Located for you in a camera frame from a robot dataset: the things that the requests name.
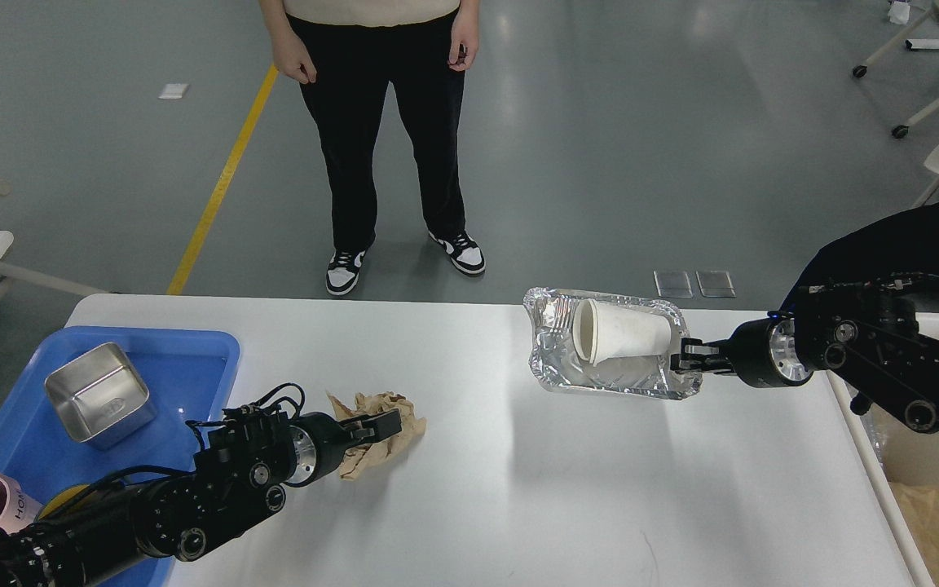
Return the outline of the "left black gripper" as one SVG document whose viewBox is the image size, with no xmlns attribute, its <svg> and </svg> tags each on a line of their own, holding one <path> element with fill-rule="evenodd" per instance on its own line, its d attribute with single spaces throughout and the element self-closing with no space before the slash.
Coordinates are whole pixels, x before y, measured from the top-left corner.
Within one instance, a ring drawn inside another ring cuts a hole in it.
<svg viewBox="0 0 939 587">
<path fill-rule="evenodd" d="M 292 417 L 289 433 L 293 443 L 294 462 L 286 484 L 305 487 L 335 471 L 344 458 L 362 458 L 373 443 L 351 447 L 353 441 L 385 441 L 403 430 L 397 408 L 377 415 L 350 417 L 341 424 L 327 413 L 309 413 Z"/>
</svg>

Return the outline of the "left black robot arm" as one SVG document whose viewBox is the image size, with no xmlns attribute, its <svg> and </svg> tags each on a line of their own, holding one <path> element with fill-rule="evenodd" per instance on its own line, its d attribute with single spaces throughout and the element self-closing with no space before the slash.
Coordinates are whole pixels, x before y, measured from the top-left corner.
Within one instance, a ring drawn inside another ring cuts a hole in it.
<svg viewBox="0 0 939 587">
<path fill-rule="evenodd" d="M 147 558 L 196 561 L 279 513 L 287 488 L 402 430 L 398 409 L 338 421 L 302 406 L 272 390 L 217 421 L 187 421 L 193 470 L 115 471 L 23 530 L 0 528 L 0 586 L 92 586 Z"/>
</svg>

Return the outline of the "standing person's left hand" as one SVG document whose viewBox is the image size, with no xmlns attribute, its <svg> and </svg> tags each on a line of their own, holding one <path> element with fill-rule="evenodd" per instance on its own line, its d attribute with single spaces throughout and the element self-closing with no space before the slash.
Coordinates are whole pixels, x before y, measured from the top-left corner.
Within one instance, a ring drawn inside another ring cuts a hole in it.
<svg viewBox="0 0 939 587">
<path fill-rule="evenodd" d="M 458 12 L 451 31 L 448 67 L 465 72 L 473 66 L 479 51 L 479 18 L 469 12 Z"/>
</svg>

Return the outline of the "standing person's right hand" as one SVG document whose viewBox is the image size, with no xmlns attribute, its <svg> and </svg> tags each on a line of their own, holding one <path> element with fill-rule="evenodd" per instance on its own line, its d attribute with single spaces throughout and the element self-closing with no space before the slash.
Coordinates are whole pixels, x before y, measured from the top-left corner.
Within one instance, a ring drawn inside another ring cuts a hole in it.
<svg viewBox="0 0 939 587">
<path fill-rule="evenodd" d="M 271 34 L 272 59 L 276 70 L 303 85 L 316 83 L 318 73 L 306 45 L 293 31 Z"/>
</svg>

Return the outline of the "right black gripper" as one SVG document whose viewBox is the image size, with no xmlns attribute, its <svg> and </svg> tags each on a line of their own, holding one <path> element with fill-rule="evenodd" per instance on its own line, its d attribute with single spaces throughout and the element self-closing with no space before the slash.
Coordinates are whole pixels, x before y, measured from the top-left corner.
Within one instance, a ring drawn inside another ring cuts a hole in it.
<svg viewBox="0 0 939 587">
<path fill-rule="evenodd" d="M 682 339 L 681 358 L 671 358 L 670 368 L 681 374 L 737 375 L 756 389 L 803 386 L 813 371 L 798 356 L 795 334 L 794 320 L 780 316 L 741 324 L 730 339 Z"/>
</svg>

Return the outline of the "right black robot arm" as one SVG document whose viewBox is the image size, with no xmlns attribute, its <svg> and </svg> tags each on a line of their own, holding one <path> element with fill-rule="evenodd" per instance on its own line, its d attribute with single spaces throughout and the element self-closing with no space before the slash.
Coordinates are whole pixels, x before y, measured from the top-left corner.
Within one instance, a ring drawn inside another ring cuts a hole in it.
<svg viewBox="0 0 939 587">
<path fill-rule="evenodd" d="M 856 390 L 856 415 L 879 406 L 909 430 L 936 434 L 939 339 L 921 333 L 913 291 L 939 294 L 939 276 L 895 272 L 801 286 L 788 308 L 739 324 L 729 338 L 683 338 L 668 364 L 676 373 L 733 375 L 756 389 L 832 372 Z"/>
</svg>

